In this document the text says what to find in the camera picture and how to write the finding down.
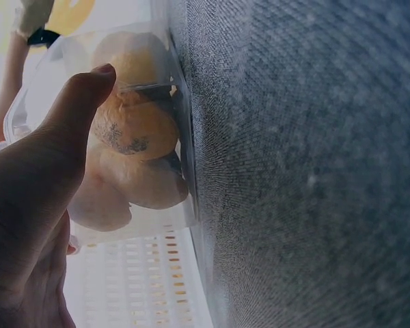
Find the person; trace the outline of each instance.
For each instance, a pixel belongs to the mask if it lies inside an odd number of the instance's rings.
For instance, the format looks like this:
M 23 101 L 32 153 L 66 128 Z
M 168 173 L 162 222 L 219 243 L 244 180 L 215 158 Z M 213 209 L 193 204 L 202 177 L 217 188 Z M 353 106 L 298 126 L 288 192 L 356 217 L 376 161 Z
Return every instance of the person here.
M 53 4 L 53 0 L 22 0 L 16 8 L 0 89 L 0 150 L 7 146 L 3 121 L 23 84 L 23 70 L 30 50 L 29 45 L 41 43 L 49 47 L 59 36 L 42 28 L 49 20 Z M 67 254 L 78 252 L 77 239 L 70 236 Z
M 0 143 L 3 119 L 22 83 L 25 35 L 12 32 Z M 0 327 L 74 327 L 62 291 L 70 252 L 66 207 L 83 178 L 91 121 L 114 82 L 109 64 L 73 76 L 40 127 L 0 151 Z

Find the plastic container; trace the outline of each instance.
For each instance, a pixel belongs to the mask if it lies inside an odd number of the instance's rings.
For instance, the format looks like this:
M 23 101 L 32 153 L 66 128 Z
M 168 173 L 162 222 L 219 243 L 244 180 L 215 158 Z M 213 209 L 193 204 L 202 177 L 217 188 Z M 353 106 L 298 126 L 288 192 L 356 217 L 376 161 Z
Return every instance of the plastic container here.
M 213 328 L 188 228 L 83 247 L 64 294 L 78 328 Z
M 191 226 L 189 96 L 165 23 L 59 38 L 9 110 L 6 141 L 40 125 L 68 78 L 105 62 L 118 80 L 93 121 L 83 184 L 68 207 L 72 234 L 84 245 Z

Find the wristwatch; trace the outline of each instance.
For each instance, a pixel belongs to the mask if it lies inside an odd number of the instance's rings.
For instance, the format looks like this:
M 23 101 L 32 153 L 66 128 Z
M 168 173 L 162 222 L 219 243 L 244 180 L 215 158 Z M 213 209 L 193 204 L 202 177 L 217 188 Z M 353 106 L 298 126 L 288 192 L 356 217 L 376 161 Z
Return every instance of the wristwatch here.
M 27 45 L 46 46 L 47 48 L 50 48 L 58 37 L 60 37 L 60 34 L 49 31 L 48 29 L 40 28 L 27 39 Z

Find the yellow object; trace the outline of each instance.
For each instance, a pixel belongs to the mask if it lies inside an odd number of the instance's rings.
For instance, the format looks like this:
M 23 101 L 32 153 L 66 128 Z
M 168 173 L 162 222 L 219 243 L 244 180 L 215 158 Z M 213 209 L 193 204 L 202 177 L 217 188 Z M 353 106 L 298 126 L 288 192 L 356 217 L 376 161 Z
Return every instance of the yellow object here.
M 74 33 L 91 13 L 95 0 L 56 0 L 46 29 L 68 36 Z
M 68 36 L 74 33 L 88 18 L 96 0 L 55 0 L 50 20 L 46 29 Z M 0 52 L 5 53 L 9 44 L 9 32 L 12 25 L 11 1 L 0 0 L 0 12 L 2 14 L 3 36 L 0 42 Z M 41 51 L 33 48 L 30 53 Z

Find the hand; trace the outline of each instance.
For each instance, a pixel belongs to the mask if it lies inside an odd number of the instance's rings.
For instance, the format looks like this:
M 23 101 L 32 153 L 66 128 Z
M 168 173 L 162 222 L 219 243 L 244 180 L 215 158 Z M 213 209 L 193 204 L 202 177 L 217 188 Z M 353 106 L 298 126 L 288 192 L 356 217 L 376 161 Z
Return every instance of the hand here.
M 66 207 L 83 178 L 92 119 L 114 82 L 110 65 L 74 76 L 42 125 L 0 152 L 0 327 L 74 327 L 62 291 Z
M 49 21 L 55 0 L 20 0 L 13 29 L 26 40 Z

